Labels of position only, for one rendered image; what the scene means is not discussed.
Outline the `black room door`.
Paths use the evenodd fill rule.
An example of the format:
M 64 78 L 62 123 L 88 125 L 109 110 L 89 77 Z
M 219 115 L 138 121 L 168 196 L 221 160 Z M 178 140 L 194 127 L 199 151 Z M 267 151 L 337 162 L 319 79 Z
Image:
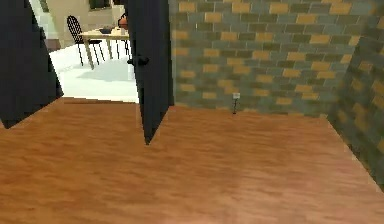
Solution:
M 148 57 L 134 66 L 140 113 L 147 145 L 168 108 L 174 104 L 168 0 L 127 0 L 132 57 Z

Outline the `pale wooden table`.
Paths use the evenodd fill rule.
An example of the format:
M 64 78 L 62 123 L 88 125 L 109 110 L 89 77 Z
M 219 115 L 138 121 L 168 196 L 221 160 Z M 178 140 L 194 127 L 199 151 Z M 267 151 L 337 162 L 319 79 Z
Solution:
M 112 40 L 128 40 L 129 34 L 123 28 L 113 28 L 109 34 L 103 34 L 98 29 L 86 31 L 80 34 L 83 38 L 85 50 L 87 53 L 87 58 L 91 69 L 94 69 L 94 62 L 90 50 L 89 40 L 97 39 L 97 40 L 105 40 L 107 43 L 109 57 L 112 58 L 112 50 L 111 50 L 111 41 Z

